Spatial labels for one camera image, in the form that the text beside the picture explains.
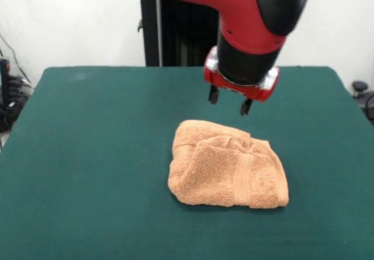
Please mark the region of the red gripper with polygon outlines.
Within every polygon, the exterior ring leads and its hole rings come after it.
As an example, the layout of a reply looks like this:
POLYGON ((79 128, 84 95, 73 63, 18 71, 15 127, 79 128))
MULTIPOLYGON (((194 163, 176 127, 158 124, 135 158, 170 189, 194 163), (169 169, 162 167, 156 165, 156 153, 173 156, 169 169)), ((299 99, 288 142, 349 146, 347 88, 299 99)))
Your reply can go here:
POLYGON ((252 100, 265 102, 275 90, 278 83, 280 68, 272 67, 266 76, 263 77, 260 83, 250 86, 242 86, 234 84, 228 81, 218 68, 219 59, 217 56, 217 46, 213 46, 204 63, 203 76, 205 81, 211 84, 209 92, 209 102, 215 105, 219 99, 219 89, 224 88, 240 93, 247 99, 242 103, 240 107, 240 115, 248 115, 252 100))

